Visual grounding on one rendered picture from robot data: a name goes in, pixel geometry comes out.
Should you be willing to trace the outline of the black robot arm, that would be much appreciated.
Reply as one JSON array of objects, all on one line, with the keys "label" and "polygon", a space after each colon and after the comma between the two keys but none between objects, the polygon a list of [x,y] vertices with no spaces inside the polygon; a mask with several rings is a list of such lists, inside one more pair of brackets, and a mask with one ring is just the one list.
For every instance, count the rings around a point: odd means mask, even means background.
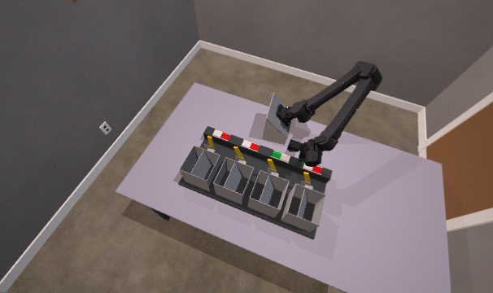
[{"label": "black robot arm", "polygon": [[309,139],[308,142],[305,143],[297,142],[292,139],[290,140],[287,150],[289,152],[300,151],[299,158],[305,159],[305,165],[308,167],[316,167],[321,163],[322,151],[331,151],[334,149],[344,128],[354,116],[361,103],[369,92],[376,90],[382,82],[382,75],[379,72],[377,65],[359,61],[350,72],[339,78],[314,97],[294,103],[292,107],[283,107],[281,104],[278,105],[276,116],[285,126],[289,126],[290,121],[294,118],[297,118],[299,123],[306,123],[316,114],[315,110],[319,106],[355,84],[357,81],[359,83],[350,97],[334,117],[333,121],[318,137]]}]

